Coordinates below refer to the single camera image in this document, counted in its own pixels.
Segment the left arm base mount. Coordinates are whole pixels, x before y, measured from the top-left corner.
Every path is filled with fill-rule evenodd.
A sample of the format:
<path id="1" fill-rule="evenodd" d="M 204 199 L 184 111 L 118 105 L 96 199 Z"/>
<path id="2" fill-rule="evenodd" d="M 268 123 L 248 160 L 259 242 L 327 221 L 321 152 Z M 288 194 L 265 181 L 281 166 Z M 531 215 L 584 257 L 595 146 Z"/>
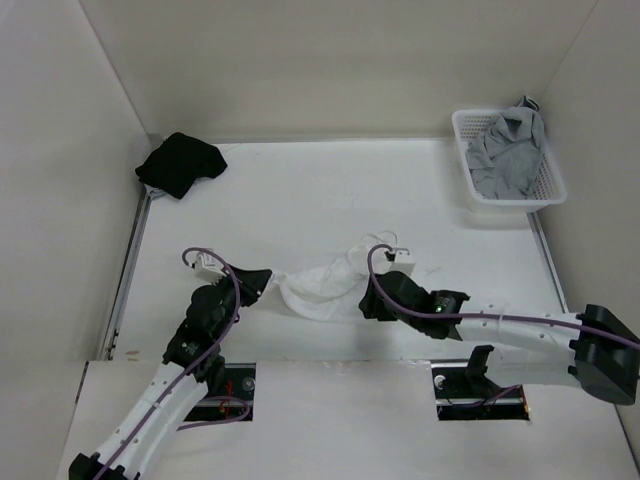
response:
<path id="1" fill-rule="evenodd" d="M 205 397 L 186 416 L 185 421 L 195 423 L 230 420 L 243 413 L 244 404 L 249 406 L 249 414 L 244 421 L 251 421 L 256 375 L 255 363 L 226 365 L 222 379 L 209 388 Z"/>

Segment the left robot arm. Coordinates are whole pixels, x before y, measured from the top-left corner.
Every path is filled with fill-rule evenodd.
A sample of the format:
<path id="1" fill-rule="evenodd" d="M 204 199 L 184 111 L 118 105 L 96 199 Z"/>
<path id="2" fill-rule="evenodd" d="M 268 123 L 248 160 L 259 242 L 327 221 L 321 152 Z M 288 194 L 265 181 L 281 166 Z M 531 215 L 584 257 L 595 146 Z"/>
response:
<path id="1" fill-rule="evenodd" d="M 74 458 L 68 477 L 144 478 L 193 408 L 223 390 L 222 340 L 239 320 L 239 310 L 260 299 L 272 275 L 268 269 L 231 267 L 196 289 L 149 385 L 100 447 Z"/>

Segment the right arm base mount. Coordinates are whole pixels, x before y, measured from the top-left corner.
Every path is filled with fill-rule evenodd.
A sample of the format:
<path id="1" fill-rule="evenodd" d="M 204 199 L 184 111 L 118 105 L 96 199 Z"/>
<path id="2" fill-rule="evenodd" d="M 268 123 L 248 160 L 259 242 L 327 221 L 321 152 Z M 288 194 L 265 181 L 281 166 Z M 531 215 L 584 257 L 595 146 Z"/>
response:
<path id="1" fill-rule="evenodd" d="M 468 360 L 438 361 L 431 375 L 440 421 L 528 421 L 529 409 L 520 385 L 501 387 L 488 379 L 490 345 L 474 348 Z"/>

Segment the white tank top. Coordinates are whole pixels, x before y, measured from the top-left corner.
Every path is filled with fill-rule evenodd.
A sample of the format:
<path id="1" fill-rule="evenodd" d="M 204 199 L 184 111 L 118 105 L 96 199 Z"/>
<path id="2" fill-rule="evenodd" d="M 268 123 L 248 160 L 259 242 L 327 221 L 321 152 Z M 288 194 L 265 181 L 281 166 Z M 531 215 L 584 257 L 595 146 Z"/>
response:
<path id="1" fill-rule="evenodd" d="M 299 317 L 332 321 L 348 304 L 349 295 L 367 282 L 368 254 L 378 244 L 395 248 L 398 236 L 391 230 L 365 234 L 329 264 L 294 273 L 276 271 L 270 285 L 277 287 L 286 307 Z"/>

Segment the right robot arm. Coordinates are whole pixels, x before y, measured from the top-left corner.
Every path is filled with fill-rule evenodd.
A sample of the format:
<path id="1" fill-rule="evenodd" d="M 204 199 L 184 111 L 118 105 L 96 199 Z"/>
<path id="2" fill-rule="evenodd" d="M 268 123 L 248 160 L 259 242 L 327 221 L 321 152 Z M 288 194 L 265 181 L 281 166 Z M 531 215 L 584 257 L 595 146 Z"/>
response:
<path id="1" fill-rule="evenodd" d="M 391 271 L 370 278 L 359 309 L 367 319 L 400 321 L 431 339 L 472 343 L 465 366 L 436 370 L 439 398 L 478 407 L 519 386 L 559 385 L 614 405 L 635 403 L 639 339 L 607 308 L 588 305 L 582 313 L 538 319 L 464 312 L 469 299 L 459 291 L 427 291 Z"/>

